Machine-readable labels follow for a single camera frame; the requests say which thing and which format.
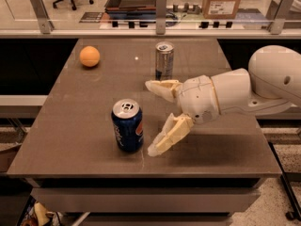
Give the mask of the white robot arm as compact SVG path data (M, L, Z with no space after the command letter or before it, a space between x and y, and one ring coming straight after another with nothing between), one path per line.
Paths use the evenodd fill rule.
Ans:
M178 117L168 116L149 146L148 155L157 156L185 138L196 124L229 113L262 116L283 112L291 105L301 106L301 54L269 45L251 56L247 69L202 75L183 83L150 80L145 85L181 110Z

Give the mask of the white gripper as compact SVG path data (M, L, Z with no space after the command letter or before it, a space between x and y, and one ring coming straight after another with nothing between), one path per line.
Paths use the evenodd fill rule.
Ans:
M149 80L145 82L148 91L177 104L181 108L180 116L171 113L148 148L149 156L158 156L185 138L195 124L216 120L219 117L214 84L210 77L202 75L181 83L178 80Z

